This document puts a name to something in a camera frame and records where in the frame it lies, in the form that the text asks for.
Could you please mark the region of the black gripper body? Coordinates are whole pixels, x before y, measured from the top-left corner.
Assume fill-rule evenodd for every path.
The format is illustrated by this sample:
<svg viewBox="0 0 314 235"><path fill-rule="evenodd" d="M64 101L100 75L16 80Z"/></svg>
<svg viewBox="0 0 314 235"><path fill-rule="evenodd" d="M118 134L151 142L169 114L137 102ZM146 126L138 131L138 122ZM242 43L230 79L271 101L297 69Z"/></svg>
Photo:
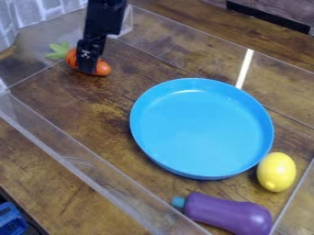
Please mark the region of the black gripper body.
<svg viewBox="0 0 314 235"><path fill-rule="evenodd" d="M123 26L127 0L88 0L84 39L100 39L107 35L118 35Z"/></svg>

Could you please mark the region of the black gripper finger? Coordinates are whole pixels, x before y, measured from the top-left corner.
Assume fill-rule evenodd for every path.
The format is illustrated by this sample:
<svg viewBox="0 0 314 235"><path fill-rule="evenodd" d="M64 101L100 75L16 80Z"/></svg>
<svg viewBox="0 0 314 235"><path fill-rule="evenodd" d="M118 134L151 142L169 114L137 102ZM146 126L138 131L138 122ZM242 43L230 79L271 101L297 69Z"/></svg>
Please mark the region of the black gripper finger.
<svg viewBox="0 0 314 235"><path fill-rule="evenodd" d="M103 54L107 39L80 39L76 47L78 69L83 73L95 73L98 59Z"/></svg>

